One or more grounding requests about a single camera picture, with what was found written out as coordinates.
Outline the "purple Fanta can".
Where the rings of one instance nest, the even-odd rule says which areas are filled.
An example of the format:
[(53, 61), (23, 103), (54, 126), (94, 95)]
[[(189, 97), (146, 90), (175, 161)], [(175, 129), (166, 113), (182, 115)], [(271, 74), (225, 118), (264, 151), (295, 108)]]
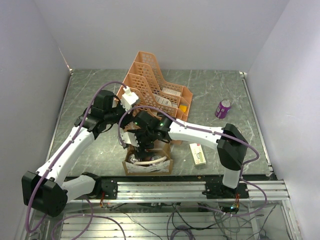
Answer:
[(131, 154), (128, 156), (128, 162), (131, 164), (134, 164), (134, 163), (140, 162), (140, 159), (136, 158), (136, 156), (134, 154)]

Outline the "purple soda can front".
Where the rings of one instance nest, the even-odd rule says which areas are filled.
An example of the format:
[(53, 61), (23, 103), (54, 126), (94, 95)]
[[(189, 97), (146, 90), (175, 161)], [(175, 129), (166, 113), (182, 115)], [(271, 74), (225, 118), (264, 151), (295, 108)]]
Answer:
[(152, 156), (152, 157), (150, 158), (150, 161), (155, 161), (155, 160), (158, 160), (158, 159), (160, 159), (160, 158), (161, 158), (160, 155), (154, 155), (154, 156)]

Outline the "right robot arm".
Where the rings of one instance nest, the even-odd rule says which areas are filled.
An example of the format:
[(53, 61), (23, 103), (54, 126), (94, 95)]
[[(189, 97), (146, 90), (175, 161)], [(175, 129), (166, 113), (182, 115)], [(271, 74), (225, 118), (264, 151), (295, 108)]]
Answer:
[(209, 127), (168, 116), (158, 119), (144, 110), (137, 113), (133, 123), (139, 127), (135, 131), (135, 137), (140, 151), (152, 148), (156, 140), (168, 144), (172, 141), (185, 141), (216, 149), (224, 167), (221, 194), (231, 198), (238, 192), (241, 168), (249, 144), (233, 124)]

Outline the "brown canvas tote bag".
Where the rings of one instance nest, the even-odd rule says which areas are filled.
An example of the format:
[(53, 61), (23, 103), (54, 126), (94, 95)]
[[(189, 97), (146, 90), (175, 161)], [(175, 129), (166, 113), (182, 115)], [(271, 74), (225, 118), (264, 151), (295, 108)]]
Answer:
[[(137, 130), (143, 129), (129, 126), (124, 129), (124, 132), (134, 133), (136, 136)], [(171, 174), (174, 161), (171, 158), (170, 148), (169, 140), (156, 140), (154, 142), (154, 148), (147, 149), (145, 152), (137, 152), (136, 147), (127, 144), (126, 156), (124, 161), (122, 161), (125, 174), (127, 176), (156, 176)], [(139, 158), (140, 162), (136, 162), (134, 164), (129, 163), (128, 157), (131, 154), (134, 154), (136, 158)], [(160, 155), (161, 158), (150, 161), (150, 158), (154, 155)]]

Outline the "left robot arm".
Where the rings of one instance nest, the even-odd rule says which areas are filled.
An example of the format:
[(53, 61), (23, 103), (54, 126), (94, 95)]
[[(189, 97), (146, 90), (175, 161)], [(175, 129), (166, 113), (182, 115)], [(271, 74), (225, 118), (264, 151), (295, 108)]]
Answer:
[(82, 195), (91, 199), (101, 195), (102, 179), (98, 175), (84, 172), (72, 180), (65, 178), (82, 152), (124, 114), (120, 103), (113, 106), (115, 98), (113, 92), (102, 90), (94, 99), (90, 113), (77, 118), (68, 138), (55, 154), (36, 172), (27, 171), (23, 175), (22, 195), (26, 206), (56, 217), (70, 201)]

